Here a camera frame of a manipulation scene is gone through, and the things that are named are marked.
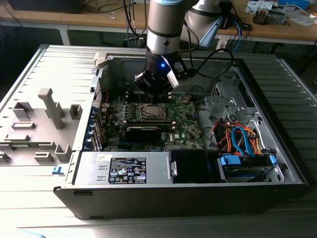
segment motherboard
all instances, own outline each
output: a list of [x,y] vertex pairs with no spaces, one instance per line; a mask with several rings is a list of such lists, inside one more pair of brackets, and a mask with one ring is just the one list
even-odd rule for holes
[[194,103],[173,96],[167,103],[131,103],[117,98],[106,108],[104,151],[201,149]]

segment side panel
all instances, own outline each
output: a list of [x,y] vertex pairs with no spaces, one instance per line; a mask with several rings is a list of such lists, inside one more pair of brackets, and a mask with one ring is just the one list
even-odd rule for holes
[[282,200],[299,198],[302,185],[61,190],[54,193],[87,219],[207,216],[262,213]]

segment green circuit board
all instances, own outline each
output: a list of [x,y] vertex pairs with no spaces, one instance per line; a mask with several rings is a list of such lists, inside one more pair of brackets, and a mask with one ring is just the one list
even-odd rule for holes
[[[146,119],[151,121],[151,119],[157,117],[151,117],[153,114],[145,113],[141,109],[149,104],[128,103],[124,100],[111,102],[108,115],[110,123],[107,123],[104,127],[106,131],[104,151],[168,151],[181,148],[203,148],[203,142],[198,135],[199,128],[195,121],[194,103],[184,104],[182,102],[183,98],[184,96],[173,97],[169,103],[158,104],[161,121],[160,123],[152,122],[151,125],[146,125],[144,122]],[[160,140],[142,143],[127,141],[124,134],[128,127],[127,121],[134,123],[136,126],[161,128]]]

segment robotic arm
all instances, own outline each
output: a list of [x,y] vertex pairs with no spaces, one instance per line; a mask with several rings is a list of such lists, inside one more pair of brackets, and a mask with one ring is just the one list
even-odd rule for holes
[[152,95],[157,103],[160,94],[178,86],[178,80],[194,76],[178,51],[180,39],[187,40],[188,27],[198,33],[200,45],[208,46],[221,21],[219,0],[151,0],[145,69],[135,75],[136,85]]

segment power supply label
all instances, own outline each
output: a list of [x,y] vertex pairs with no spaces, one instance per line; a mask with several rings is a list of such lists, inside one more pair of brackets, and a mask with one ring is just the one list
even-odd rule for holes
[[147,183],[146,158],[111,158],[109,183]]

